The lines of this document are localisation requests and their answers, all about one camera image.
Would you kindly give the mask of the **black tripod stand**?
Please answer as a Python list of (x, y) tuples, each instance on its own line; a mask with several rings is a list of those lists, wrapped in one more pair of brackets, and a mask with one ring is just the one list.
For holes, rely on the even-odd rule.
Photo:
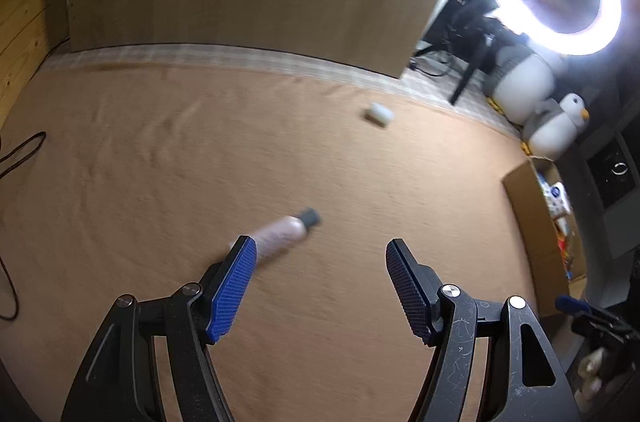
[[(461, 31), (457, 31), (454, 26), (448, 26), (442, 35), (442, 40), (435, 44), (427, 44), (423, 46), (423, 48), (414, 51), (409, 58), (407, 67), (411, 70), (417, 70), (421, 72), (422, 75), (430, 78), (442, 78), (443, 76), (449, 75), (452, 69), (454, 69), (454, 61), (457, 58), (457, 56), (454, 55), (454, 42), (456, 42), (454, 36), (457, 34), (461, 38), (464, 38), (469, 37), (471, 34), (476, 34), (478, 40), (475, 49), (468, 64), (466, 64), (466, 67), (460, 75), (454, 92), (452, 92), (448, 98), (448, 103), (451, 106), (456, 106), (462, 93), (471, 82), (474, 72), (484, 63), (484, 59), (489, 54), (491, 46), (495, 43), (501, 27), (502, 25), (498, 18), (488, 15), (474, 18), (472, 22)], [(420, 60), (420, 58), (425, 58), (428, 54), (436, 53), (445, 53), (447, 56), (446, 69), (444, 71), (435, 74), (435, 72), (428, 72), (419, 66), (418, 60)]]

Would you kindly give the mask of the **wooden slat headboard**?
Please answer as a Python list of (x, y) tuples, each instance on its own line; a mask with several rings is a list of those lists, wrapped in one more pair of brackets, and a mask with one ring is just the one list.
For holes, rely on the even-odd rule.
[(66, 0), (1, 0), (1, 118), (49, 53), (70, 34)]

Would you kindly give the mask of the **small pink grey-capped bottle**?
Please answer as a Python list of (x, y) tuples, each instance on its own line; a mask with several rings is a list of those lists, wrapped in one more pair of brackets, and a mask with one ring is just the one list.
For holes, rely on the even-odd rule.
[(256, 264), (266, 263), (282, 252), (306, 240), (310, 232), (321, 224), (317, 210), (306, 208), (295, 215), (281, 217), (250, 233), (256, 246)]

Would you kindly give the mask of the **small white penguin plush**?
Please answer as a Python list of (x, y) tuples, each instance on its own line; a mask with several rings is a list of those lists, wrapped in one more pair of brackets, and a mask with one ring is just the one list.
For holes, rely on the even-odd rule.
[(578, 94), (568, 93), (559, 102), (549, 98), (527, 119), (522, 147), (529, 156), (558, 160), (587, 129), (589, 120), (589, 111)]

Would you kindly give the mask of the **white dotted tissue pack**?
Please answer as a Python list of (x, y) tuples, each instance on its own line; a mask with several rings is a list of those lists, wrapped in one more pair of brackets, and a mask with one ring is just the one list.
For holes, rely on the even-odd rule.
[(544, 183), (541, 185), (542, 194), (553, 220), (572, 213), (572, 207), (568, 200), (564, 185), (561, 182), (553, 184)]

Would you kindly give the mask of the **small white cap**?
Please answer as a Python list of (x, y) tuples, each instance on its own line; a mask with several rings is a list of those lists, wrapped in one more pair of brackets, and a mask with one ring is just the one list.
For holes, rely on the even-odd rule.
[(390, 109), (378, 103), (371, 103), (363, 112), (363, 116), (379, 127), (388, 127), (395, 118)]

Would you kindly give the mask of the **large white penguin plush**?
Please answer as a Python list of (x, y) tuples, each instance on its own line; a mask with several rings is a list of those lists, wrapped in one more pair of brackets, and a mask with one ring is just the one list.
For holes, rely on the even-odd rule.
[(555, 80), (567, 68), (567, 57), (540, 45), (503, 46), (486, 76), (483, 92), (510, 122), (523, 125), (538, 103), (555, 89)]

